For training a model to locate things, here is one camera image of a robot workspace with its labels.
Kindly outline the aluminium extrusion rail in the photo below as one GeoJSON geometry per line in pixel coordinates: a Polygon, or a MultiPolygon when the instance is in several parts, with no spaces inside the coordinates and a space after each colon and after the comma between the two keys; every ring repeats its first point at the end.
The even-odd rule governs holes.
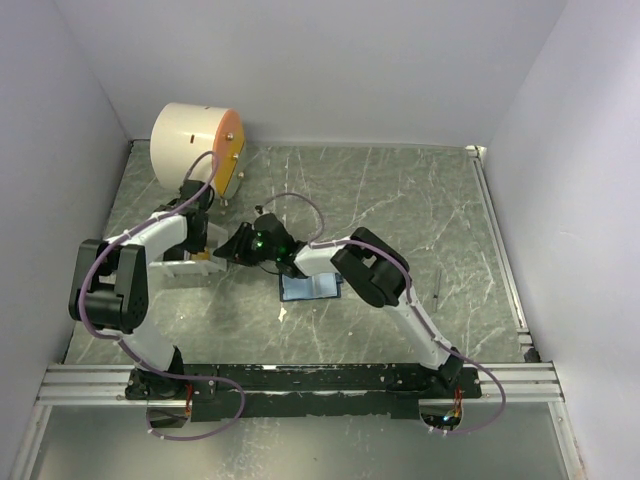
{"type": "Polygon", "coordinates": [[[267,397],[289,394],[331,396],[365,393],[401,394],[424,404],[464,399],[485,402],[558,402],[564,396],[550,363],[466,365],[444,381],[410,363],[337,365],[204,364],[187,368],[190,379],[177,392],[162,396],[144,385],[128,365],[53,365],[36,396],[41,405],[179,405],[186,398],[210,401],[222,394],[267,397]]]}

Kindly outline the white round mini drawer cabinet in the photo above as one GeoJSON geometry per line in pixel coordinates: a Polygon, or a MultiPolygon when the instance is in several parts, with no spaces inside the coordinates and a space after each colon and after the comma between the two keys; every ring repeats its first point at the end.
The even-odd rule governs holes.
{"type": "Polygon", "coordinates": [[[159,184],[176,190],[185,177],[204,181],[225,201],[240,187],[248,163],[239,113],[230,108],[169,103],[150,139],[151,165],[159,184]]]}

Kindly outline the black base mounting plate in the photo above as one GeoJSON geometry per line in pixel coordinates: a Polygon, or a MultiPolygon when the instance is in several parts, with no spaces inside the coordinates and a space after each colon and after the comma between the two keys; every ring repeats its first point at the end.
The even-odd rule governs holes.
{"type": "Polygon", "coordinates": [[[186,364],[184,370],[189,377],[185,388],[172,398],[130,399],[126,388],[124,397],[177,400],[191,407],[193,421],[209,422],[234,417],[240,405],[237,386],[246,395],[244,418],[383,415],[417,419],[422,400],[449,405],[457,393],[471,399],[481,396],[477,370],[463,366],[450,387],[434,381],[418,363],[186,364]]]}

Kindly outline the blue leather card holder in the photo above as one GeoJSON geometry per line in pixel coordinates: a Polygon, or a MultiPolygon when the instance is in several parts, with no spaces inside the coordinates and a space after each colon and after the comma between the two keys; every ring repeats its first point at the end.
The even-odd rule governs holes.
{"type": "Polygon", "coordinates": [[[342,277],[324,273],[304,279],[279,276],[279,295],[282,302],[294,302],[341,297],[342,277]]]}

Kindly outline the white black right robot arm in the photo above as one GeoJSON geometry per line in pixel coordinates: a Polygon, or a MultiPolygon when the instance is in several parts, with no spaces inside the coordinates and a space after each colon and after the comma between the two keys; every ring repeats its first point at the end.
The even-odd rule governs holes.
{"type": "Polygon", "coordinates": [[[409,340],[423,367],[426,390],[443,398],[459,384],[463,361],[439,332],[418,295],[407,261],[370,230],[324,243],[302,242],[273,214],[244,222],[214,255],[246,267],[272,262],[292,279],[338,274],[368,305],[385,311],[409,340]]]}

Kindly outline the white plastic card tray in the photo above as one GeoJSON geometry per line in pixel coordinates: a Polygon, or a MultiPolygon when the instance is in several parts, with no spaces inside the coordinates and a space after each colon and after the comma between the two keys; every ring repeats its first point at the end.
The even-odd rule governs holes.
{"type": "Polygon", "coordinates": [[[183,275],[208,276],[213,273],[226,272],[227,261],[214,256],[213,252],[228,239],[229,234],[226,229],[209,223],[203,251],[190,253],[180,246],[174,246],[151,262],[148,269],[171,278],[183,275]]]}

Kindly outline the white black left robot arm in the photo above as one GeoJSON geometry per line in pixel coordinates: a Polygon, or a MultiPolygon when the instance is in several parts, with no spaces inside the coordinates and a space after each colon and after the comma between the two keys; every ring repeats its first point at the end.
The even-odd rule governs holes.
{"type": "Polygon", "coordinates": [[[71,318],[94,337],[112,340],[136,363],[130,399],[173,399],[187,385],[182,354],[147,319],[149,265],[157,259],[193,267],[207,255],[213,188],[185,180],[179,197],[118,236],[85,240],[78,249],[69,296],[71,318]]]}

